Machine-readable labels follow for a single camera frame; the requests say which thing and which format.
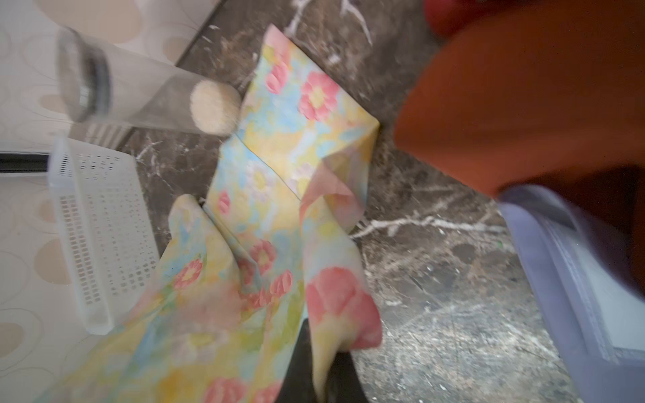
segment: dark marble floor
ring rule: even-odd
[[[384,324],[382,346],[354,354],[369,398],[576,402],[494,203],[393,146],[397,112],[439,50],[421,1],[228,0],[181,67],[244,92],[270,23],[382,124],[354,233]],[[220,143],[153,130],[126,143],[161,250],[172,202],[205,196]],[[439,220],[421,225],[427,215]]]

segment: floral cloth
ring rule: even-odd
[[[141,300],[41,402],[271,403],[307,317],[324,400],[336,352],[380,344],[347,236],[378,122],[274,26],[256,72],[206,204],[175,201]]]

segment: orange cloth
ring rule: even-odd
[[[482,18],[422,74],[395,142],[485,194],[541,184],[631,232],[645,290],[644,38],[638,0],[544,0]]]

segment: beige patterned wall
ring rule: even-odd
[[[77,318],[46,177],[0,177],[0,401],[28,403],[99,336]]]
[[[68,135],[58,96],[58,24],[176,63],[219,0],[0,0],[0,151],[48,152]],[[114,147],[127,128],[88,125],[75,138]]]

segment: white plastic basket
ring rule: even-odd
[[[132,309],[159,261],[134,158],[60,138],[47,175],[81,320],[104,335]]]

